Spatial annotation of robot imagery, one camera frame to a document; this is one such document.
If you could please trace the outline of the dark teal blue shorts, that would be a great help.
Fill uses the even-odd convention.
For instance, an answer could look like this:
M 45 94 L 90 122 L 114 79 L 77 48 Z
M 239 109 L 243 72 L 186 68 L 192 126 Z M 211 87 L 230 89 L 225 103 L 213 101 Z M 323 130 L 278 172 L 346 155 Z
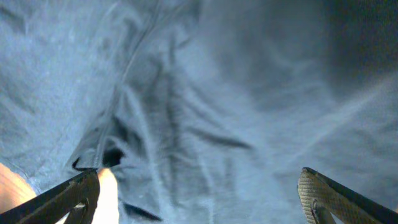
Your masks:
M 119 223 L 304 223 L 303 167 L 395 209 L 397 2 L 3 0 L 1 163 Z

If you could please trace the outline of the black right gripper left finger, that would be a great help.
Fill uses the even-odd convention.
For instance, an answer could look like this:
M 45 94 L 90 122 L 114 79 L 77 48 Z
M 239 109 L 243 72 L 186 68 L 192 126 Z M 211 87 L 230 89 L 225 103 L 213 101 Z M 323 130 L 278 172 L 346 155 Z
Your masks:
M 100 195 L 95 169 L 87 169 L 39 196 L 1 214 L 1 223 L 91 224 Z

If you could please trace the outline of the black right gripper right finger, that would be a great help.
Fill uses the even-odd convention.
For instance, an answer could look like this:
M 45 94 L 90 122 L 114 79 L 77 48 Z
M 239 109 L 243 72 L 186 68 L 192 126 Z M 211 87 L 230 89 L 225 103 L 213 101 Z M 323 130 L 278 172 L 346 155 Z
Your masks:
M 304 167 L 297 192 L 304 215 L 311 224 L 397 224 L 397 212 Z

